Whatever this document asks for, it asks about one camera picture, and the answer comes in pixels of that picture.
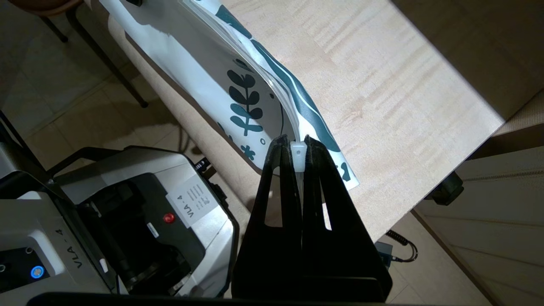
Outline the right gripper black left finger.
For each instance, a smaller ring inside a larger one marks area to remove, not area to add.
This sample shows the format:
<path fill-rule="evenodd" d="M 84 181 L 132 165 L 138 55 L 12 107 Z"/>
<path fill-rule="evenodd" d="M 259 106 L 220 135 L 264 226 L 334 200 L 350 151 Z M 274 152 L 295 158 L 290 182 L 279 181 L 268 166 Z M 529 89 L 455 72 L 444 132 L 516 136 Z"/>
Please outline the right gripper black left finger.
<path fill-rule="evenodd" d="M 281 227 L 266 225 L 274 170 L 280 171 Z M 300 288 L 302 213 L 291 146 L 286 135 L 271 141 L 251 216 L 232 273 L 239 300 L 297 300 Z"/>

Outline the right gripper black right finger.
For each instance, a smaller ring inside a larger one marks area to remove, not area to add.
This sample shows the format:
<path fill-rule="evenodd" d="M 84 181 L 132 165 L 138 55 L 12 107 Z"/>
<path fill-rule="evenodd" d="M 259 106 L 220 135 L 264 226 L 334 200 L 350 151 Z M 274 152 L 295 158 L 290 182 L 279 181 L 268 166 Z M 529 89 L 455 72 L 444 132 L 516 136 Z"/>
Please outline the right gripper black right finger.
<path fill-rule="evenodd" d="M 328 149 L 305 137 L 303 280 L 312 298 L 385 301 L 393 282 Z"/>

